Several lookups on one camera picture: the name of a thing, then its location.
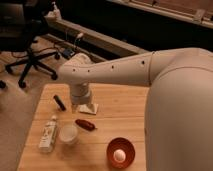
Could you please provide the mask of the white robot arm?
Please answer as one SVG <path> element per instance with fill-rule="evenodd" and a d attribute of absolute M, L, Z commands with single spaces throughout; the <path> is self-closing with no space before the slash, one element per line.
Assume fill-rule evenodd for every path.
<path fill-rule="evenodd" d="M 147 171 L 213 171 L 213 52 L 180 48 L 93 63 L 84 53 L 59 68 L 71 102 L 91 83 L 144 86 Z"/>

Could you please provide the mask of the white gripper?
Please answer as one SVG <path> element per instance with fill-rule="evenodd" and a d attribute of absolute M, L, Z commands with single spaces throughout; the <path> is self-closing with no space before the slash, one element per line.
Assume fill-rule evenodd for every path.
<path fill-rule="evenodd" d="M 92 99 L 92 92 L 88 83 L 73 84 L 70 86 L 72 113 L 76 113 L 78 105 L 88 104 Z"/>

